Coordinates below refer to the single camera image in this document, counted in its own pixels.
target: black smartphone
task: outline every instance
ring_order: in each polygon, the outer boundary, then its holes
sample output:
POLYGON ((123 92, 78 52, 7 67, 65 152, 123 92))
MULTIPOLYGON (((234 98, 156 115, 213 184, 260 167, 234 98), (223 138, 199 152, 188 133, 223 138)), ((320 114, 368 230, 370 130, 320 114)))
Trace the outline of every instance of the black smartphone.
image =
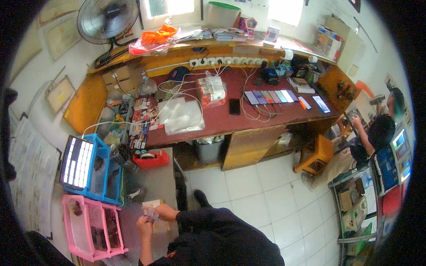
POLYGON ((240 115, 239 99, 229 99, 229 113, 233 115, 240 115))

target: black shirt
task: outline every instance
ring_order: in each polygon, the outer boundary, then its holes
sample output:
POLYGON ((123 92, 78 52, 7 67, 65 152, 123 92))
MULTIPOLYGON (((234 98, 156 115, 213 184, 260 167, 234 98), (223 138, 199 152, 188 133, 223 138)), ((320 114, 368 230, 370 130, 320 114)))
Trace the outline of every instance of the black shirt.
MULTIPOLYGON (((395 122, 388 114, 380 114, 369 123, 367 130, 368 141, 376 150, 376 153, 388 145, 395 134, 395 122)), ((365 165, 368 153, 363 146, 361 137, 354 137, 348 141, 345 147, 351 148, 351 155, 357 161, 357 168, 365 165)))
POLYGON ((276 244, 226 208, 182 211, 176 220, 193 226, 193 232, 178 236, 169 244, 168 255, 150 266, 284 265, 276 244))

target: electrical socket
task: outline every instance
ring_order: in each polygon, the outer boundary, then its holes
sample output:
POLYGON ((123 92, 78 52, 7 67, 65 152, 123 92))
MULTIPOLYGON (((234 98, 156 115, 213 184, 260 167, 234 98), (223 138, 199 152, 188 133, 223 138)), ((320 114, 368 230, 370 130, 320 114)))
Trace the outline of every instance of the electrical socket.
POLYGON ((205 65, 207 65, 207 59, 205 59, 205 58, 198 59, 198 65, 199 66, 205 66, 205 65))
POLYGON ((224 59, 223 59, 223 57, 216 57, 216 65, 219 65, 219 64, 224 64, 224 59))
POLYGON ((247 64, 248 65, 254 65, 254 58, 253 57, 247 57, 247 64))
POLYGON ((241 63, 241 59, 239 57, 233 57, 231 59, 232 64, 239 65, 241 63))
POLYGON ((189 66, 190 67, 196 67, 196 66, 198 66, 198 59, 191 59, 191 60, 189 60, 189 66))
POLYGON ((232 57, 225 57, 223 59, 223 62, 225 63, 225 65, 231 64, 232 63, 232 57))
POLYGON ((247 64, 247 57, 240 57, 240 64, 247 64))
POLYGON ((216 63, 216 59, 214 57, 207 58, 207 65, 208 66, 214 66, 216 63))

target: man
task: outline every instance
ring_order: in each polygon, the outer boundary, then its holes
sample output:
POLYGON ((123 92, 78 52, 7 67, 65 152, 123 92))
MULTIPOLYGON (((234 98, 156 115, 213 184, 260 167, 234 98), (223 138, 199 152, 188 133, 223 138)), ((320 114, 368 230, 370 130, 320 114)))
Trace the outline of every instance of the man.
POLYGON ((142 238, 139 266, 160 265, 284 265, 279 248, 266 236, 226 208, 215 209, 200 190, 194 191, 200 210, 176 211, 166 204, 156 208, 164 221, 178 221, 193 231, 178 236, 168 255, 154 261, 153 224, 147 216, 137 222, 142 238))
POLYGON ((343 150, 335 155, 325 166, 324 171, 315 177, 302 174, 303 183, 313 190, 327 184, 341 173, 357 168, 362 169, 368 163, 368 158, 378 153, 388 145, 395 134, 395 122, 404 115, 404 95, 398 88, 393 88, 386 102, 388 112, 377 114, 369 123, 367 131, 358 116, 352 117, 352 125, 359 132, 345 144, 343 150))

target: window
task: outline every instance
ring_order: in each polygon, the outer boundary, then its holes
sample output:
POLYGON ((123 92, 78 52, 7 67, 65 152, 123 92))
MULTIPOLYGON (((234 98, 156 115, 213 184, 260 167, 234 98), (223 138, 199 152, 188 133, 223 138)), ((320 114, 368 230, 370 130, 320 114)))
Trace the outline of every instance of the window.
POLYGON ((268 18, 297 27, 302 9, 303 0, 270 0, 268 18))
POLYGON ((146 6, 148 18, 195 11, 194 0, 147 0, 146 6))

